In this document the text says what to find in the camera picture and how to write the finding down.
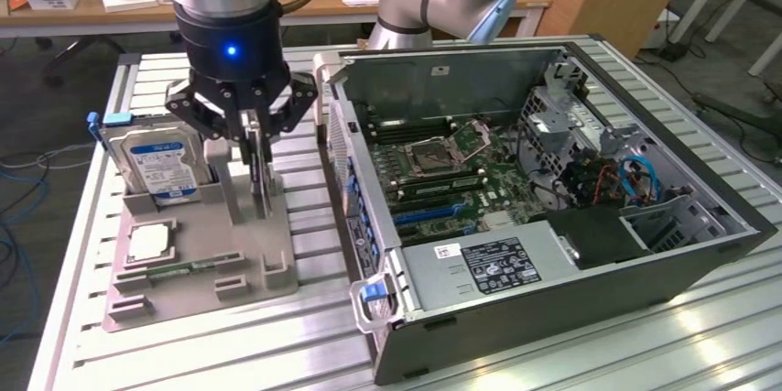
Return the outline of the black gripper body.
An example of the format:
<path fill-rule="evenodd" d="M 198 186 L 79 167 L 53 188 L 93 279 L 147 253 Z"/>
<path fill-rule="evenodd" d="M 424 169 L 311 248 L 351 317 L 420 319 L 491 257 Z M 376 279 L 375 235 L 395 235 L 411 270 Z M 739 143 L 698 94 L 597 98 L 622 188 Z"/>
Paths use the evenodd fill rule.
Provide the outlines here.
<path fill-rule="evenodd" d="M 250 15 L 207 17 L 176 6 L 194 73 L 195 92 L 222 106 L 232 92 L 240 110 L 268 107 L 291 80 L 283 59 L 282 4 L 272 0 Z"/>

